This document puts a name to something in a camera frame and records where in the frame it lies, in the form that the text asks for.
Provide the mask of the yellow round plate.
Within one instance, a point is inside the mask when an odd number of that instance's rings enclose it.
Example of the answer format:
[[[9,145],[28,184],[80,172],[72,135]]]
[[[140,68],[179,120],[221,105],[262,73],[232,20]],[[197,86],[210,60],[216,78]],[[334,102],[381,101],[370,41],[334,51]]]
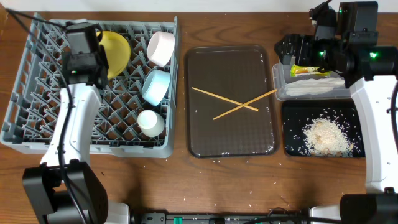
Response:
[[[102,34],[99,42],[105,49],[108,60],[108,79],[115,78],[126,68],[131,57],[131,48],[127,39],[121,34],[111,31],[97,32],[97,37]]]

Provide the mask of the yellow green snack wrapper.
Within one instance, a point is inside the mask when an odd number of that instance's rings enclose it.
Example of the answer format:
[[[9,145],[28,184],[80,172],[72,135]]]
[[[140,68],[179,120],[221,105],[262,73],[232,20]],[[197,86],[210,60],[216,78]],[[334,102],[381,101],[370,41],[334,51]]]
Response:
[[[331,72],[320,72],[318,67],[306,67],[306,66],[299,66],[293,65],[290,69],[290,76],[291,77],[301,77],[305,75],[315,75],[321,77],[329,77]]]

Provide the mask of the white napkin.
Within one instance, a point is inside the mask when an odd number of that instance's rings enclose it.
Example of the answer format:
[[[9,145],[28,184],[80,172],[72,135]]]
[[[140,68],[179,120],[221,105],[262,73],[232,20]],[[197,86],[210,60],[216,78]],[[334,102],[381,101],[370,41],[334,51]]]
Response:
[[[341,78],[311,78],[287,84],[286,94],[289,96],[319,95],[344,86],[345,81]]]

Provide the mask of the wooden chopstick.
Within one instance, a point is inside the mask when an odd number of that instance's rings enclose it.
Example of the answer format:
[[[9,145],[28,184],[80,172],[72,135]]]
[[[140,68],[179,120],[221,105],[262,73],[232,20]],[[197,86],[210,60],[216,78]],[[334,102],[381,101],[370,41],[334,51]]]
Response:
[[[241,104],[241,105],[239,105],[239,106],[237,106],[237,107],[235,107],[235,108],[233,108],[233,109],[230,109],[229,111],[226,111],[226,112],[224,112],[224,113],[222,113],[222,114],[220,114],[220,115],[214,117],[213,120],[216,120],[216,119],[221,118],[221,117],[223,117],[223,116],[226,116],[227,114],[230,114],[230,113],[232,113],[232,112],[234,112],[234,111],[236,111],[236,110],[239,110],[239,109],[241,109],[241,108],[244,108],[245,106],[250,105],[251,103],[253,103],[253,102],[257,101],[257,100],[260,100],[260,99],[262,99],[262,98],[265,98],[265,97],[267,97],[267,96],[269,96],[269,95],[271,95],[271,94],[273,94],[273,93],[275,93],[275,92],[277,92],[277,91],[278,91],[278,89],[273,89],[273,90],[271,90],[271,91],[268,91],[267,93],[265,93],[265,94],[263,94],[263,95],[260,95],[260,96],[258,96],[258,97],[256,97],[256,98],[252,99],[252,100],[249,100],[249,101],[247,101],[247,102],[245,102],[245,103],[243,103],[243,104]]]
[[[232,103],[232,104],[235,104],[235,105],[241,105],[241,104],[242,104],[242,103],[240,103],[240,102],[238,102],[238,101],[234,101],[234,100],[231,100],[231,99],[229,99],[229,98],[225,98],[225,97],[223,97],[223,96],[220,96],[220,95],[211,93],[211,92],[209,92],[209,91],[201,90],[201,89],[199,89],[199,88],[191,87],[191,89],[192,89],[192,90],[199,91],[199,92],[204,93],[204,94],[206,94],[206,95],[210,95],[210,96],[212,96],[212,97],[215,97],[215,98],[218,98],[218,99],[227,101],[227,102]],[[255,107],[252,107],[252,106],[246,105],[246,106],[244,106],[244,107],[247,108],[247,109],[253,110],[253,111],[259,111],[259,109],[255,108]]]

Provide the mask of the white paper cup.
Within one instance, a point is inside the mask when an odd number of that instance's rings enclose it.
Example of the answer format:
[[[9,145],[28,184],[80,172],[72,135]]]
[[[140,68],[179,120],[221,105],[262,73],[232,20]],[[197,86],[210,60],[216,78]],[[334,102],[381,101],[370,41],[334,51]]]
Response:
[[[165,129],[165,121],[160,114],[152,110],[144,110],[137,117],[142,133],[148,137],[156,137]]]

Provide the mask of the light blue bowl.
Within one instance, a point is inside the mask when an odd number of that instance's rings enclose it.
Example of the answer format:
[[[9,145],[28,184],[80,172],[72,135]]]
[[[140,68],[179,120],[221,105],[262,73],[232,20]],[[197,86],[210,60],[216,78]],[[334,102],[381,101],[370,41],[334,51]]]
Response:
[[[169,89],[171,74],[162,70],[150,72],[142,87],[142,97],[152,106],[157,106]]]

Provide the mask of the pink white bowl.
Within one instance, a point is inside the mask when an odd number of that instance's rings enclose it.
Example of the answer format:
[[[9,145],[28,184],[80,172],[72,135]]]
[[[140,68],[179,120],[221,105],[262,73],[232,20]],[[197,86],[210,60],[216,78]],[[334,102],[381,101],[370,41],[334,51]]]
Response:
[[[151,62],[164,67],[172,58],[175,47],[175,36],[168,32],[156,32],[149,41],[147,56]]]

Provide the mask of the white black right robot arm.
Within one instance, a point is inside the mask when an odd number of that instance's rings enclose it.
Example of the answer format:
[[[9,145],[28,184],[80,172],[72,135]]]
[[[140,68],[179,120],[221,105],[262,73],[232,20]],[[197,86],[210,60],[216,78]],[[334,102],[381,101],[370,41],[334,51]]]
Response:
[[[397,222],[397,48],[379,45],[375,1],[311,8],[312,35],[287,34],[274,50],[279,100],[351,98],[366,159],[366,192],[309,211],[309,223]]]

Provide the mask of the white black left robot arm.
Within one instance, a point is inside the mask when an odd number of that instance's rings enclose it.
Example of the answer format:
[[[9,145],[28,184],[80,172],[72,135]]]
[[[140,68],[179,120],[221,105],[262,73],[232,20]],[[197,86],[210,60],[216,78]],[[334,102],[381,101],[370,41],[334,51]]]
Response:
[[[22,184],[39,223],[130,223],[130,208],[108,199],[90,167],[90,144],[108,60],[99,24],[68,21],[70,50],[62,55],[61,104],[49,149]]]

